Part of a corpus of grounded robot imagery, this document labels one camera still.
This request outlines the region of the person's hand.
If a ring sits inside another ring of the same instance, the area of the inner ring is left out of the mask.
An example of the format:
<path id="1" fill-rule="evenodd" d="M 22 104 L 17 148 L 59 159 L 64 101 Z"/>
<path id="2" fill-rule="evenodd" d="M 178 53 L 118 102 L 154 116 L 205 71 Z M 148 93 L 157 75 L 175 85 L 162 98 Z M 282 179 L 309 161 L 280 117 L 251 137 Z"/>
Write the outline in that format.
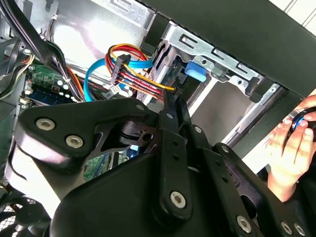
<path id="1" fill-rule="evenodd" d="M 268 188 L 282 202 L 293 196 L 297 181 L 312 163 L 316 144 L 313 142 L 314 132 L 308 128 L 308 122 L 315 120 L 315 112 L 304 115 L 298 127 L 288 136 L 292 120 L 286 118 L 271 132 L 267 144 L 271 166 Z"/>

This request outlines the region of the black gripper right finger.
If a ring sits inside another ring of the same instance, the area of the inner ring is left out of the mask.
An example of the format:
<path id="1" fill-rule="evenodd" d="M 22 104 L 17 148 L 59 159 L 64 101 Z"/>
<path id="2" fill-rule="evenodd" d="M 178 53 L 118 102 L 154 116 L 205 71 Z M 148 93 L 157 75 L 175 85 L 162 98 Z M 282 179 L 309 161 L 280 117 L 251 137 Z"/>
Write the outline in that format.
<path id="1" fill-rule="evenodd" d="M 191 123 L 186 103 L 176 100 L 180 159 L 176 164 L 176 191 L 184 204 L 177 217 L 189 220 L 194 201 L 216 229 L 230 237 L 313 237 L 315 222 L 303 223 L 223 143 L 210 146 L 205 133 Z"/>

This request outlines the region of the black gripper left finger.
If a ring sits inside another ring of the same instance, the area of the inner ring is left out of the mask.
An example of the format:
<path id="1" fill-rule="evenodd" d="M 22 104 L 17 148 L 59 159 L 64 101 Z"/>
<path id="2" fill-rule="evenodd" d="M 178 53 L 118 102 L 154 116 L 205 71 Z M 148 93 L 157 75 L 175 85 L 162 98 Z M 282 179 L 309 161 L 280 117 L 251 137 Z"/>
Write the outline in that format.
<path id="1" fill-rule="evenodd" d="M 159 112 L 134 98 L 25 110 L 15 130 L 14 154 L 36 164 L 41 177 L 32 174 L 26 179 L 44 192 L 39 201 L 48 214 L 54 217 L 65 196 L 87 183 L 82 172 L 88 160 L 137 145 L 141 151 L 135 158 L 150 155 L 156 162 L 153 214 L 159 219 L 179 219 L 176 209 L 184 201 L 176 191 L 181 153 L 176 100 L 165 93 Z"/>

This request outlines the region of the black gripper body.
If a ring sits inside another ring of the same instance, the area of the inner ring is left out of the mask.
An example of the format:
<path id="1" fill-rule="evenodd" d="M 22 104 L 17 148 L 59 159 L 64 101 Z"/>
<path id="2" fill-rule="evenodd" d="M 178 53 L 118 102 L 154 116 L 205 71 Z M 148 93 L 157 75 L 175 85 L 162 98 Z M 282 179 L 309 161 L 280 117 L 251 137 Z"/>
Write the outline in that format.
<path id="1" fill-rule="evenodd" d="M 154 217 L 156 162 L 142 155 L 83 184 L 60 202 L 50 224 L 52 237 L 236 237 L 219 198 L 204 176 L 189 170 L 193 214 L 168 226 Z"/>

